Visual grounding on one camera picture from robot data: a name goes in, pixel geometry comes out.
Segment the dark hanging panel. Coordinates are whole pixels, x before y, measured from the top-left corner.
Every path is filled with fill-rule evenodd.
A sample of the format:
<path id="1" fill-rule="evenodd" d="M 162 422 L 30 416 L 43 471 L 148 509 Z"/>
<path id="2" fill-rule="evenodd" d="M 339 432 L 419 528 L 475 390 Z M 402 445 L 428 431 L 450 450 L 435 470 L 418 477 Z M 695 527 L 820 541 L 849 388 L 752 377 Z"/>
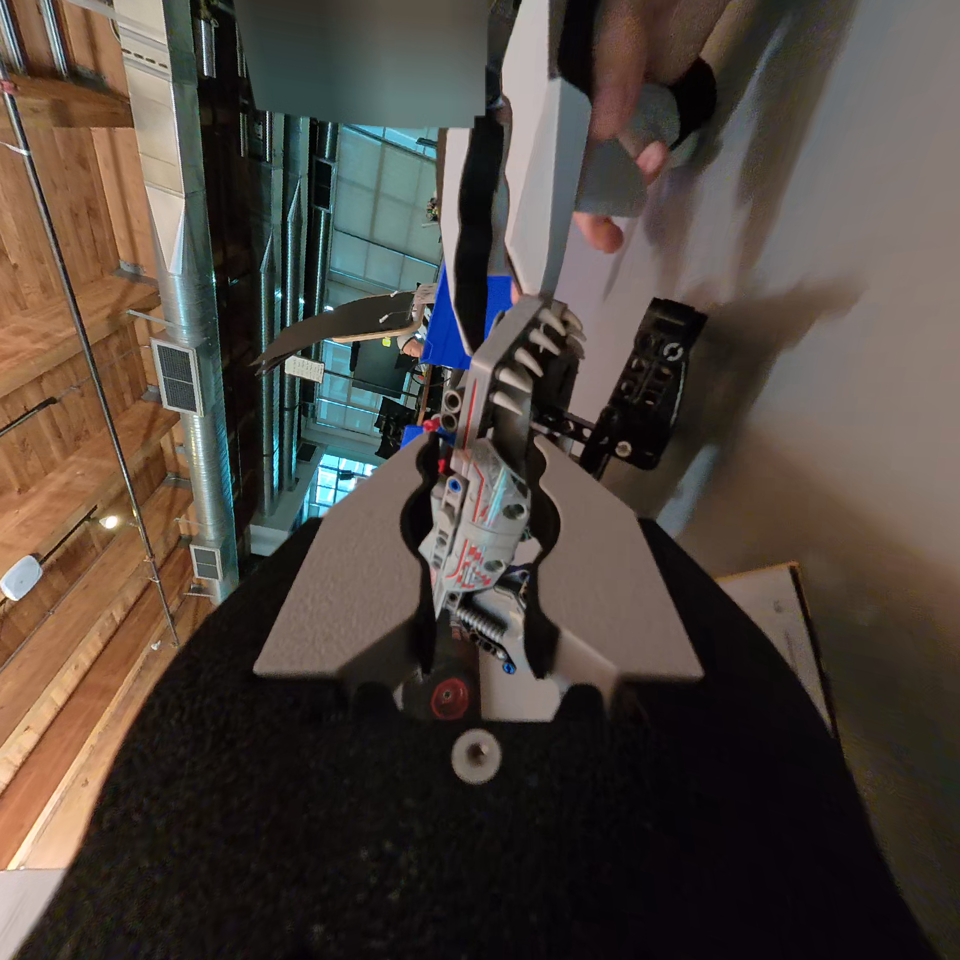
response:
<path id="1" fill-rule="evenodd" d="M 258 377 L 264 377 L 294 354 L 326 340 L 350 343 L 414 332 L 419 327 L 413 314 L 414 300 L 414 291 L 394 292 L 364 296 L 331 311 L 323 310 L 284 327 L 252 366 Z"/>

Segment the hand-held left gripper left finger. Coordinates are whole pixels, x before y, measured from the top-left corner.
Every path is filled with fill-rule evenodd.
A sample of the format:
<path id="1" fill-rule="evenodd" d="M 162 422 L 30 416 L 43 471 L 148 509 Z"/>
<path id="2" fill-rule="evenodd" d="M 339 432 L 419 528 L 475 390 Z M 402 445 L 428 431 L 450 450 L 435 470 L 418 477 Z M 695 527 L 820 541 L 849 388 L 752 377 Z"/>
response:
<path id="1" fill-rule="evenodd" d="M 254 664 L 264 678 L 406 681 L 431 672 L 429 566 L 439 444 L 415 439 L 333 506 Z"/>

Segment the white desk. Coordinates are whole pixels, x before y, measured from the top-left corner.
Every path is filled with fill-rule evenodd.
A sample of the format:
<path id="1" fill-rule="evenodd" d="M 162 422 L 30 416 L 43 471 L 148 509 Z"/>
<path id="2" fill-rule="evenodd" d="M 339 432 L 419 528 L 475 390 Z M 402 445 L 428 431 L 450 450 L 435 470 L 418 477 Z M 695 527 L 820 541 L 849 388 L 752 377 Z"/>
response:
<path id="1" fill-rule="evenodd" d="M 715 2 L 718 105 L 605 254 L 570 233 L 594 419 L 653 297 L 708 314 L 660 467 L 605 485 L 710 574 L 798 567 L 836 728 L 958 958 L 958 2 Z"/>

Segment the white ceiling sensor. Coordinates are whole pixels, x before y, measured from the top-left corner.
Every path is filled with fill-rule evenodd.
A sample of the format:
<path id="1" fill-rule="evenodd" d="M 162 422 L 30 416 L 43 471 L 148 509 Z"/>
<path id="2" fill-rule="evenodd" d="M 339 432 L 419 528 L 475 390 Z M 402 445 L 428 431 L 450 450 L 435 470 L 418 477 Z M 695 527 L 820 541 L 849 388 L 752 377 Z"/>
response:
<path id="1" fill-rule="evenodd" d="M 33 554 L 19 558 L 1 576 L 1 594 L 11 603 L 16 603 L 42 580 L 43 567 Z"/>

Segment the silver ventilation duct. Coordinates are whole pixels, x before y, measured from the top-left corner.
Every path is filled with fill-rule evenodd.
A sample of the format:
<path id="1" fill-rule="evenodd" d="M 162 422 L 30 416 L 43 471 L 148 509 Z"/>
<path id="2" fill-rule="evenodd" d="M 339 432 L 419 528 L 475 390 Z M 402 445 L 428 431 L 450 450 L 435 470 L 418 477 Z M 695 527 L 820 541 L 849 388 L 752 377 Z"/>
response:
<path id="1" fill-rule="evenodd" d="M 218 606 L 239 571 L 193 17 L 186 1 L 116 1 L 113 9 L 165 337 L 196 361 L 199 412 L 180 417 L 197 517 L 192 546 L 218 556 L 215 577 L 200 577 Z"/>

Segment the person's right hand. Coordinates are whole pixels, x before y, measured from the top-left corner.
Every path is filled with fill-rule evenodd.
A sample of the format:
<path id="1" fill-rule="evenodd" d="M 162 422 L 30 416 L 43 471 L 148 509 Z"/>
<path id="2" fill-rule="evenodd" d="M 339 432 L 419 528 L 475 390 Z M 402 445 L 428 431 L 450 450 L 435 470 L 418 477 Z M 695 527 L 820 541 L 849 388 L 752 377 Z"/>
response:
<path id="1" fill-rule="evenodd" d="M 594 98 L 583 154 L 579 192 L 598 200 L 601 174 L 631 161 L 645 188 L 661 174 L 689 163 L 717 107 L 717 81 L 703 54 L 728 1 L 603 2 L 594 32 Z M 660 131 L 640 145 L 623 139 L 656 87 L 653 105 L 661 109 Z"/>

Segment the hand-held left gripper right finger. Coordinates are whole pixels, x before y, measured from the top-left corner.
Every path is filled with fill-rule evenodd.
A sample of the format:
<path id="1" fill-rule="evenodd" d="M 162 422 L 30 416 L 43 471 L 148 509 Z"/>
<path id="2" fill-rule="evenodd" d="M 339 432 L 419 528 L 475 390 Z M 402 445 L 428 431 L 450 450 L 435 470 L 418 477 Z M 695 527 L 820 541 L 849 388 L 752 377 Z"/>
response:
<path id="1" fill-rule="evenodd" d="M 638 517 L 547 438 L 530 450 L 531 571 L 524 651 L 565 682 L 705 675 Z"/>

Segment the blue storage bin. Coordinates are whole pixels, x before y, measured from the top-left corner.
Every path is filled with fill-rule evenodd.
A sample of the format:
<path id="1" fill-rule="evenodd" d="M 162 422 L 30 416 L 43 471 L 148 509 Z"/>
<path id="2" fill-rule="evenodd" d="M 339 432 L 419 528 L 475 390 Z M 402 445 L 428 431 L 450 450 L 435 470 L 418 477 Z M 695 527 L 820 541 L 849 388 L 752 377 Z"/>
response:
<path id="1" fill-rule="evenodd" d="M 439 268 L 433 312 L 428 321 L 422 359 L 434 366 L 467 370 L 475 350 L 490 336 L 497 318 L 513 306 L 512 279 L 494 273 L 467 277 L 448 265 Z"/>

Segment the grey and red toy truck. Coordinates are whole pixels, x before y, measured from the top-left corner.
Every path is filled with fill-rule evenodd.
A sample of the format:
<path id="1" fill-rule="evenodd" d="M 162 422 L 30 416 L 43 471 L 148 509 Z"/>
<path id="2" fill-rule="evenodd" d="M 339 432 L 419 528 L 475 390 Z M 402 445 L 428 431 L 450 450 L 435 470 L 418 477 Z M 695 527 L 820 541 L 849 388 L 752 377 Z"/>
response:
<path id="1" fill-rule="evenodd" d="M 506 313 L 513 331 L 508 356 L 477 352 L 463 386 L 447 393 L 439 417 L 438 479 L 431 490 L 432 528 L 419 552 L 426 560 L 438 627 L 450 636 L 455 664 L 442 664 L 403 687 L 404 706 L 418 718 L 460 722 L 486 715 L 526 722 L 552 717 L 566 691 L 586 687 L 615 709 L 630 687 L 699 684 L 706 668 L 676 603 L 666 562 L 655 551 L 659 526 L 640 518 L 597 478 L 622 447 L 644 453 L 643 400 L 673 425 L 676 393 L 685 381 L 685 334 L 697 332 L 683 310 L 667 303 L 666 330 L 651 329 L 653 352 L 631 354 L 615 396 L 593 425 L 571 417 L 569 383 L 583 356 L 585 334 L 566 304 L 523 297 Z M 537 678 L 524 651 L 531 571 L 541 551 L 531 531 L 530 450 L 547 439 L 637 516 L 654 560 L 692 642 L 704 675 L 697 681 L 564 681 Z"/>

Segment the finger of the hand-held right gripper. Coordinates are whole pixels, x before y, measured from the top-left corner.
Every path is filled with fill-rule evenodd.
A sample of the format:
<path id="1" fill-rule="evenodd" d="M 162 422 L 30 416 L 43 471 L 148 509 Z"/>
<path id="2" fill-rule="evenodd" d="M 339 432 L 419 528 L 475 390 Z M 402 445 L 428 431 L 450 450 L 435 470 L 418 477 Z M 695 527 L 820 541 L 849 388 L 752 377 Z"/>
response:
<path id="1" fill-rule="evenodd" d="M 521 2 L 502 62 L 510 113 L 503 236 L 525 296 L 556 293 L 591 129 L 601 9 L 598 1 Z"/>
<path id="2" fill-rule="evenodd" d="M 516 324 L 505 314 L 491 330 L 494 347 L 486 346 L 489 275 L 519 284 L 507 245 L 511 127 L 509 112 L 487 112 L 471 127 L 451 127 L 444 143 L 440 234 L 451 309 L 468 356 L 508 356 L 511 343 L 500 328 L 512 333 Z"/>

